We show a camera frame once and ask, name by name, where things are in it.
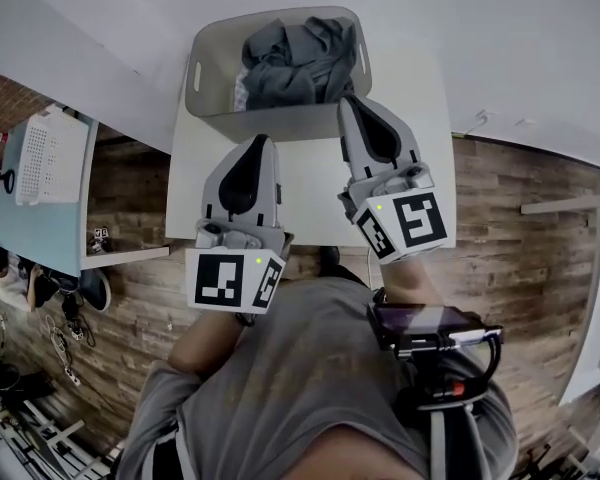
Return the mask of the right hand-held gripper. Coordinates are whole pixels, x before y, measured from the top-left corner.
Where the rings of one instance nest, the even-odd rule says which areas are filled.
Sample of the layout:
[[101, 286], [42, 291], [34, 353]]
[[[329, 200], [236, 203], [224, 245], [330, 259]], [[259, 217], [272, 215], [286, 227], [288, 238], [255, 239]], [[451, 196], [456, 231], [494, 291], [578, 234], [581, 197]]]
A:
[[[380, 103], [356, 96], [340, 100], [337, 117], [354, 179], [338, 199], [379, 263], [399, 262], [442, 246], [448, 233], [436, 187], [428, 166], [417, 162], [411, 128]], [[404, 159], [416, 163], [397, 167]]]

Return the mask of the person's left forearm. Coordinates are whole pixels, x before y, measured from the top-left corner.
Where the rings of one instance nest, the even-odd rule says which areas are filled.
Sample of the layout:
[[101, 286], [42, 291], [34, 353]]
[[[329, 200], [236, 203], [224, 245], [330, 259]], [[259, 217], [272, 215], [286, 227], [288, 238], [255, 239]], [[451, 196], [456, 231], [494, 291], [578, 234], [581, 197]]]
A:
[[205, 311], [175, 342], [167, 363], [179, 372], [206, 379], [233, 354], [243, 329], [234, 313]]

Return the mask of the white desk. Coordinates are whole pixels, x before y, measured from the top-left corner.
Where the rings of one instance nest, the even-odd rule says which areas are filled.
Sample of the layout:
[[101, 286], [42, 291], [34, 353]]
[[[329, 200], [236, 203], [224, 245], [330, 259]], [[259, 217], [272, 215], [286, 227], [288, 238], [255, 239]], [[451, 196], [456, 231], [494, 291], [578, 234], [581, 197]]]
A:
[[[370, 96], [403, 119], [414, 132], [429, 166], [436, 200], [448, 237], [456, 245], [455, 166], [446, 95], [440, 69], [428, 56], [411, 52], [398, 74], [382, 60], [373, 75]], [[166, 236], [192, 239], [202, 216], [207, 176], [234, 147], [232, 141], [191, 115], [178, 110], [171, 154]], [[279, 219], [297, 245], [364, 246], [361, 233], [344, 215], [338, 193], [349, 170], [337, 138], [278, 144], [282, 204]]]
[[588, 300], [579, 339], [565, 380], [557, 388], [560, 406], [569, 404], [600, 385], [600, 194], [542, 203], [523, 204], [523, 215], [596, 212], [596, 241]]

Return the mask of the black chest-mounted phone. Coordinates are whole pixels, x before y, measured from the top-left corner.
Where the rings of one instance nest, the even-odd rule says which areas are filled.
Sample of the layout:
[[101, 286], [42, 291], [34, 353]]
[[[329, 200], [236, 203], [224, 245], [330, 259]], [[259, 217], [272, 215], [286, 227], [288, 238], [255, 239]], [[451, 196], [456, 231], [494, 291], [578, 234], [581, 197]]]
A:
[[502, 339], [502, 327], [487, 325], [452, 306], [375, 304], [367, 319], [382, 350], [398, 358], [414, 352], [447, 352]]

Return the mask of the person's grey t-shirt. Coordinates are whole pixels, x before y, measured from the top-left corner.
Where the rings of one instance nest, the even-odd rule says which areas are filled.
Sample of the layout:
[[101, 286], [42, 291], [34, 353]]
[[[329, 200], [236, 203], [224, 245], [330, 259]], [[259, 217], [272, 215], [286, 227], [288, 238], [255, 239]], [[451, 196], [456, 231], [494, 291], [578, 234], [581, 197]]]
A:
[[[396, 414], [416, 370], [382, 350], [367, 319], [372, 293], [338, 277], [289, 283], [244, 326], [212, 376], [152, 365], [116, 480], [287, 480], [314, 440], [348, 426], [384, 444], [424, 480], [508, 480], [518, 439], [494, 382], [475, 403]], [[467, 350], [446, 363], [474, 377]]]

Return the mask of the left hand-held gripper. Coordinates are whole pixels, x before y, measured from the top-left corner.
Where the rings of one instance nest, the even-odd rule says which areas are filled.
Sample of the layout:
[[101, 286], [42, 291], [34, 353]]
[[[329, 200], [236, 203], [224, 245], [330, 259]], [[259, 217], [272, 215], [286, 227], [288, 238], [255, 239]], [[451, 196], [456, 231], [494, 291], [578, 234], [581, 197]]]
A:
[[[277, 149], [267, 135], [235, 147], [209, 175], [202, 199], [208, 219], [198, 222], [195, 245], [185, 251], [190, 307], [268, 311], [294, 238], [276, 227], [278, 178]], [[210, 219], [217, 217], [228, 221]]]

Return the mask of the grey plastic basket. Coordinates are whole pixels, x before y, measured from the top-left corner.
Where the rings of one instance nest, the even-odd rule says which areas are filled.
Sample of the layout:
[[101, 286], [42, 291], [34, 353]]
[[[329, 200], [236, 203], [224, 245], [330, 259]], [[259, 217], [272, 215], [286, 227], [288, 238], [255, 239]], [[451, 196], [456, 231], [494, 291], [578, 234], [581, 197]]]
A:
[[352, 73], [355, 88], [350, 94], [368, 95], [372, 74], [358, 16], [345, 7], [300, 7], [234, 17], [204, 27], [196, 35], [190, 55], [185, 91], [189, 113], [234, 142], [257, 134], [266, 134], [275, 141], [337, 136], [338, 102], [233, 111], [234, 83], [243, 67], [242, 48], [248, 37], [276, 19], [286, 25], [297, 25], [311, 16], [322, 19], [344, 17], [353, 22], [357, 34], [357, 61]]

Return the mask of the light blue table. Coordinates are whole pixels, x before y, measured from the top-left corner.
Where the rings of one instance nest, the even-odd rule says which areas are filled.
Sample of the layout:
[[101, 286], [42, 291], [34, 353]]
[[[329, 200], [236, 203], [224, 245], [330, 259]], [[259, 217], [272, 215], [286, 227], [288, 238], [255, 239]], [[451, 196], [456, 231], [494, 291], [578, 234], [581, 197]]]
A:
[[19, 205], [16, 190], [7, 192], [1, 188], [0, 245], [44, 267], [78, 277], [86, 255], [87, 202], [99, 123], [55, 105], [38, 115], [44, 118], [61, 115], [81, 123], [84, 144], [64, 147], [58, 156], [62, 168], [80, 183], [78, 199], [70, 203]]

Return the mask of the person's black shoe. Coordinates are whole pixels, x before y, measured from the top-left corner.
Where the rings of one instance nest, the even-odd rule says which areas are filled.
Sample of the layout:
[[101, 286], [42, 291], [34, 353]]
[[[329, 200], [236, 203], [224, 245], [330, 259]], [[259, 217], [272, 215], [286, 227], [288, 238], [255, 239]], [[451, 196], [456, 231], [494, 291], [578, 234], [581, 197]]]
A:
[[340, 252], [336, 246], [319, 247], [319, 277], [334, 276], [340, 267]]

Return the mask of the dark grey garment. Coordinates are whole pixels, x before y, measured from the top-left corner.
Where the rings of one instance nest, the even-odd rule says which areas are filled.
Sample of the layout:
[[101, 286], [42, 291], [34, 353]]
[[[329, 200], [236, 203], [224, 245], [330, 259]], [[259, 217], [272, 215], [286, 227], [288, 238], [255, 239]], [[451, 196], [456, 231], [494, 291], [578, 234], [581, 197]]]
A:
[[347, 18], [276, 19], [243, 44], [245, 108], [330, 104], [354, 91], [357, 34]]

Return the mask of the black chest mount rig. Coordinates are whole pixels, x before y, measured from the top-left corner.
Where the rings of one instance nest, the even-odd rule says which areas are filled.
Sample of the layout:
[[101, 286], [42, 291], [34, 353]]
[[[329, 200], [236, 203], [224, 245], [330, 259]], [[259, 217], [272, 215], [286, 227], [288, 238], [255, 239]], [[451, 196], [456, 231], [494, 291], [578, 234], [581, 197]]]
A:
[[[453, 409], [481, 399], [500, 363], [500, 335], [488, 334], [477, 342], [453, 341], [440, 334], [425, 335], [425, 338], [432, 338], [432, 348], [413, 349], [405, 359], [416, 370], [415, 380], [396, 396], [393, 404], [396, 414]], [[490, 360], [479, 375], [461, 376], [446, 368], [451, 359], [458, 359], [469, 347], [480, 343], [488, 345]]]

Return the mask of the unused hand-held gripper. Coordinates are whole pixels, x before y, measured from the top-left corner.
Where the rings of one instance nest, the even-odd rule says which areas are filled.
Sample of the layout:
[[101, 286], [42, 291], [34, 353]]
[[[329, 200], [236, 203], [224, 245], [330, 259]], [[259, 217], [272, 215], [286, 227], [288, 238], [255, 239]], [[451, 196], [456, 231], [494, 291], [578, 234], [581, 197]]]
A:
[[91, 255], [108, 254], [113, 251], [112, 242], [107, 227], [95, 228], [88, 244]]

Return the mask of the person's right forearm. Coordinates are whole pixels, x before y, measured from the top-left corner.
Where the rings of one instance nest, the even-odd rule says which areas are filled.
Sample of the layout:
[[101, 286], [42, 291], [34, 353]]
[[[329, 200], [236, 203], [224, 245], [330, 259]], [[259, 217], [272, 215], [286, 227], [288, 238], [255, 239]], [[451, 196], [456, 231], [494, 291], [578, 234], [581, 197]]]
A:
[[409, 258], [381, 266], [386, 300], [394, 304], [443, 306], [422, 261]]

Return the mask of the white perforated basket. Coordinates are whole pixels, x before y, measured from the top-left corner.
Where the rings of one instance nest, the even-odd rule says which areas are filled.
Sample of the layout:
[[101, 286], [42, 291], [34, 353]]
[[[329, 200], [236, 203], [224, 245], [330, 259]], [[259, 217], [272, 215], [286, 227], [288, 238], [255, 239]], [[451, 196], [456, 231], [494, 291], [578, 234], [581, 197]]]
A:
[[18, 205], [79, 200], [89, 127], [51, 105], [26, 123], [16, 177]]

